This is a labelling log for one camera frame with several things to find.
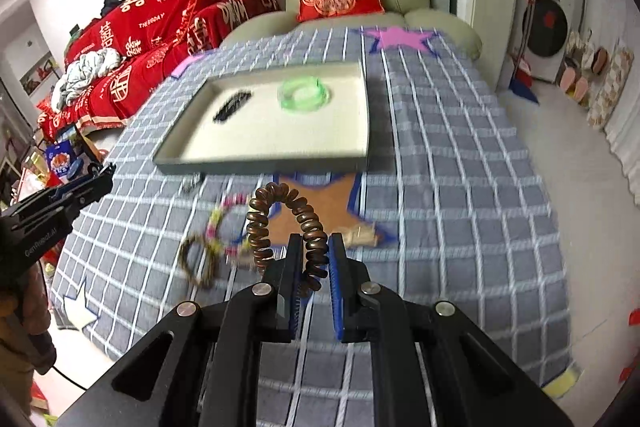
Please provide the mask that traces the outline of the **green translucent bangle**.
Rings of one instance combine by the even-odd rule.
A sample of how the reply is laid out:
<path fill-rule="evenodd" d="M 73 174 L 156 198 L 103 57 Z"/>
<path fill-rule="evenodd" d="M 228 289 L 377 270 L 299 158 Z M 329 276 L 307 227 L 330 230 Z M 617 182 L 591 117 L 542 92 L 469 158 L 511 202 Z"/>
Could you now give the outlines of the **green translucent bangle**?
<path fill-rule="evenodd" d="M 315 112 L 330 101 L 326 85 L 314 76 L 285 80 L 278 89 L 280 107 L 290 112 Z"/>

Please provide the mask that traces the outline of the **blue snack bag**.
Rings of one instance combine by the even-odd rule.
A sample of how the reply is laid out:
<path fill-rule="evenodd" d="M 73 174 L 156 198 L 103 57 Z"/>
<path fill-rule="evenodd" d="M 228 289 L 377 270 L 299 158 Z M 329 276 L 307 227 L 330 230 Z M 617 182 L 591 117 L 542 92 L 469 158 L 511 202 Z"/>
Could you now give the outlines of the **blue snack bag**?
<path fill-rule="evenodd" d="M 66 182 L 70 167 L 72 167 L 77 156 L 70 141 L 63 141 L 49 145 L 44 153 L 49 171 L 59 180 Z"/>

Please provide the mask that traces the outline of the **green jewelry tray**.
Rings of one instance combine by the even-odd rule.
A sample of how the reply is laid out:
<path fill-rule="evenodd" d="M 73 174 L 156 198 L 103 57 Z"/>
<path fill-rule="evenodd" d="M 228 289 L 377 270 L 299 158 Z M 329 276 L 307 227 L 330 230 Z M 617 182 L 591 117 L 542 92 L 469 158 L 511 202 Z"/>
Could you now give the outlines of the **green jewelry tray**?
<path fill-rule="evenodd" d="M 285 80 L 314 76 L 331 98 L 315 112 L 284 110 Z M 238 91 L 253 96 L 223 124 L 213 118 Z M 359 61 L 258 68 L 210 77 L 160 138 L 153 161 L 165 174 L 350 173 L 366 168 L 370 112 Z"/>

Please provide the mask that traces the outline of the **black beaded hair clip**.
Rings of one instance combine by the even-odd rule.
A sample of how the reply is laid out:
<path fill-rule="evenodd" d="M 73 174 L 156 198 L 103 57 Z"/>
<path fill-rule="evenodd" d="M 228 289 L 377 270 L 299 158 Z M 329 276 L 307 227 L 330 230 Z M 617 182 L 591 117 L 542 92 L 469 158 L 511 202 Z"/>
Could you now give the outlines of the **black beaded hair clip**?
<path fill-rule="evenodd" d="M 238 110 L 242 108 L 242 106 L 250 101 L 250 98 L 253 96 L 253 93 L 250 91 L 238 91 L 234 95 L 230 96 L 227 101 L 224 102 L 224 105 L 218 110 L 216 115 L 213 118 L 213 122 L 218 122 L 218 124 L 223 124 L 230 117 L 232 117 Z"/>

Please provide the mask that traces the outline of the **pink slippers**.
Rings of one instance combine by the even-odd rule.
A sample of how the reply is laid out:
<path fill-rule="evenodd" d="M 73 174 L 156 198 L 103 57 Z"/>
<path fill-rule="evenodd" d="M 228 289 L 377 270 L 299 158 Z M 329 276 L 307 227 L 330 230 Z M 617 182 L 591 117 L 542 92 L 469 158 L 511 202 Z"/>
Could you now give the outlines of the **pink slippers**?
<path fill-rule="evenodd" d="M 609 56 L 603 46 L 575 48 L 565 54 L 558 78 L 560 90 L 579 106 L 588 108 Z"/>

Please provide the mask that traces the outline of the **grey white crumpled cloth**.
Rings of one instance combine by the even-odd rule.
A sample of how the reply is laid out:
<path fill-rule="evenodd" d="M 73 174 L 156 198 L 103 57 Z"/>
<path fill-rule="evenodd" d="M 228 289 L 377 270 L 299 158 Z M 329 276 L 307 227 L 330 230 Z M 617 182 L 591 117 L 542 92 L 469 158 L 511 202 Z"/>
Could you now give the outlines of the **grey white crumpled cloth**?
<path fill-rule="evenodd" d="M 50 105 L 54 113 L 61 113 L 77 100 L 94 80 L 118 69 L 122 56 L 113 48 L 103 48 L 81 54 L 66 67 L 63 76 L 55 83 Z"/>

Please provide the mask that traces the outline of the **lower washing machine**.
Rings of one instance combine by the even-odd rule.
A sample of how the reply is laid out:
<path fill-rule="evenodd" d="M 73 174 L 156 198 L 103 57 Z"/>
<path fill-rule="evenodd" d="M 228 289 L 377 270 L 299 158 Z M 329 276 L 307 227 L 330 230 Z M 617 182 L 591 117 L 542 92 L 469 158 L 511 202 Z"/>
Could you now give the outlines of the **lower washing machine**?
<path fill-rule="evenodd" d="M 536 80 L 554 83 L 570 32 L 578 28 L 580 0 L 516 0 L 510 55 L 525 43 L 522 60 Z"/>

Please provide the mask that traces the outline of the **red wedding bedding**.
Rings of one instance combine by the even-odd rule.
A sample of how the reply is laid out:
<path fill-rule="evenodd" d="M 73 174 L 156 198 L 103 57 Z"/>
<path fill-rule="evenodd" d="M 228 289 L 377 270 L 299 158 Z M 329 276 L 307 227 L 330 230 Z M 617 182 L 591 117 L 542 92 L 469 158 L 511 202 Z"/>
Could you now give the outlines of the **red wedding bedding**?
<path fill-rule="evenodd" d="M 37 104 L 47 140 L 76 124 L 89 132 L 121 128 L 188 56 L 215 49 L 231 34 L 231 17 L 242 23 L 279 9 L 277 0 L 125 0 L 81 31 L 64 53 L 66 66 L 82 54 L 112 48 L 122 65 L 96 78 L 55 112 L 50 98 Z"/>

